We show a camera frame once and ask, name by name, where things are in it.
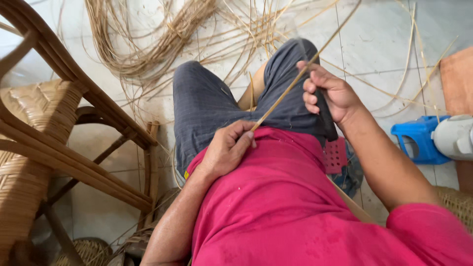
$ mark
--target man's right hand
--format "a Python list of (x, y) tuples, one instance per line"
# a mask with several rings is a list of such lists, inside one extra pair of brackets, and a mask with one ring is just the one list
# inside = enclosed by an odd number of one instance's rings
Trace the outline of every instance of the man's right hand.
[[(307, 65), (299, 61), (297, 68), (302, 70)], [(317, 87), (323, 88), (325, 100), (332, 114), (332, 119), (338, 125), (345, 123), (359, 108), (364, 108), (362, 102), (351, 86), (344, 80), (334, 76), (318, 64), (311, 64), (308, 70), (310, 78), (304, 82), (303, 99), (306, 108), (313, 114), (318, 114), (320, 109), (315, 104), (317, 97), (314, 95)]]

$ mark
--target plastic stool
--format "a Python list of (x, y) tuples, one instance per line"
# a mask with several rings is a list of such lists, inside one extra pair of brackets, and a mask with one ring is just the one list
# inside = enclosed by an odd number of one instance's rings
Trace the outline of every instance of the plastic stool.
[[(439, 117), (440, 121), (449, 118), (449, 115)], [(435, 147), (432, 132), (437, 127), (436, 116), (421, 116), (419, 119), (403, 124), (395, 124), (391, 128), (391, 134), (396, 135), (399, 145), (404, 153), (416, 164), (443, 164), (451, 161), (450, 158), (440, 153)], [(409, 156), (404, 144), (403, 136), (410, 137), (419, 147), (419, 154), (412, 158)]]
[(326, 174), (340, 174), (342, 167), (347, 166), (345, 138), (338, 137), (336, 141), (325, 141), (324, 164)]

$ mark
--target gray shorts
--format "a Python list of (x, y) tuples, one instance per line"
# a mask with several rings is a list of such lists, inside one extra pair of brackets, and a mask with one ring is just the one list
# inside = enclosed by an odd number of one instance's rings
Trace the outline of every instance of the gray shorts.
[[(315, 46), (306, 39), (291, 39), (282, 45), (266, 65), (265, 88), (253, 112), (240, 110), (230, 88), (198, 62), (180, 65), (174, 74), (173, 83), (174, 133), (179, 173), (184, 176), (192, 159), (210, 144), (217, 129), (240, 119), (260, 119), (298, 75), (296, 63), (312, 58), (316, 53)], [(324, 126), (318, 115), (307, 111), (302, 99), (302, 85), (307, 78), (305, 74), (262, 125), (311, 134), (324, 146)]]

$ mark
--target forearm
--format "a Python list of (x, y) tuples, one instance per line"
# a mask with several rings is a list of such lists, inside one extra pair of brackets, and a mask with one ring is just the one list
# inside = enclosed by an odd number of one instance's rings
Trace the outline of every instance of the forearm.
[(191, 251), (192, 234), (212, 178), (196, 168), (151, 235), (143, 265), (182, 262)]
[(339, 127), (353, 146), (369, 186), (389, 211), (407, 203), (439, 203), (433, 186), (364, 106)]

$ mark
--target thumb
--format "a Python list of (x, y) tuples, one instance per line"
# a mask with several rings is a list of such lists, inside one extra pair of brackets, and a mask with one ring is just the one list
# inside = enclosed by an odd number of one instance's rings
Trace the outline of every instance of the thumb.
[(231, 149), (233, 153), (235, 153), (238, 157), (242, 157), (245, 153), (246, 149), (251, 145), (253, 142), (254, 132), (247, 131), (243, 133), (243, 135), (238, 139), (236, 144)]

